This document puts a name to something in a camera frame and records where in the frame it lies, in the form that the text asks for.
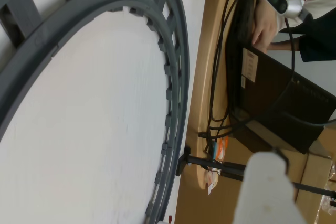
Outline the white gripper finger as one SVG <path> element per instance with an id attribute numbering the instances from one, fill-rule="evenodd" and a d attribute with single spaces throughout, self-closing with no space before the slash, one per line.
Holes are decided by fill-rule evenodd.
<path id="1" fill-rule="evenodd" d="M 254 153 L 244 171 L 233 222 L 312 223 L 293 185 L 306 160 L 306 155 L 289 150 Z"/>

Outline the person's bare hand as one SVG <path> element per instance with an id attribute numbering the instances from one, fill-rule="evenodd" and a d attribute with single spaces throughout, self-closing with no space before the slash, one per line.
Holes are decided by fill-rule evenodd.
<path id="1" fill-rule="evenodd" d="M 255 7 L 252 45 L 264 53 L 277 33 L 277 13 L 266 0 L 259 0 Z"/>

